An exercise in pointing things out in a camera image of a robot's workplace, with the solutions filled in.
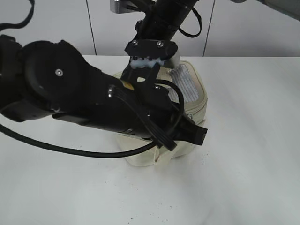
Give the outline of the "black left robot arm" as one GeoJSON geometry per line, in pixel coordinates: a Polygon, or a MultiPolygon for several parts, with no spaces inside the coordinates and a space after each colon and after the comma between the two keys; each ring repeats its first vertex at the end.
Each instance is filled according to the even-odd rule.
{"type": "Polygon", "coordinates": [[[0,37],[0,112],[16,121],[52,116],[85,127],[143,139],[202,145],[207,129],[183,115],[168,90],[158,87],[159,65],[132,69],[121,78],[90,65],[66,41],[20,45],[0,37]]]}

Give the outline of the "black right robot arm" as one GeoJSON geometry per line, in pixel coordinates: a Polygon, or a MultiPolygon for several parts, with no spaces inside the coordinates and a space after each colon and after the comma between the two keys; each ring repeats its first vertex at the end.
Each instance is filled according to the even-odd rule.
{"type": "MultiPolygon", "coordinates": [[[[198,37],[203,29],[202,17],[195,9],[199,0],[131,0],[140,11],[145,13],[144,19],[135,26],[135,39],[170,41],[179,31],[188,38],[198,37]],[[181,25],[190,12],[195,15],[199,31],[196,34],[185,32],[181,25]]],[[[299,0],[256,0],[260,4],[300,21],[299,0]]]]}

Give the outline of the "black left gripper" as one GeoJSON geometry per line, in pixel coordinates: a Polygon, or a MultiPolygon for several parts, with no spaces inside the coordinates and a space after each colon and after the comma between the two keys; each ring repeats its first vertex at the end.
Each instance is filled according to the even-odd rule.
{"type": "Polygon", "coordinates": [[[122,82],[133,88],[124,88],[121,100],[136,117],[123,134],[156,143],[203,145],[208,129],[186,118],[182,92],[175,84],[157,78],[160,68],[158,64],[153,68],[127,65],[122,72],[122,82]]]}

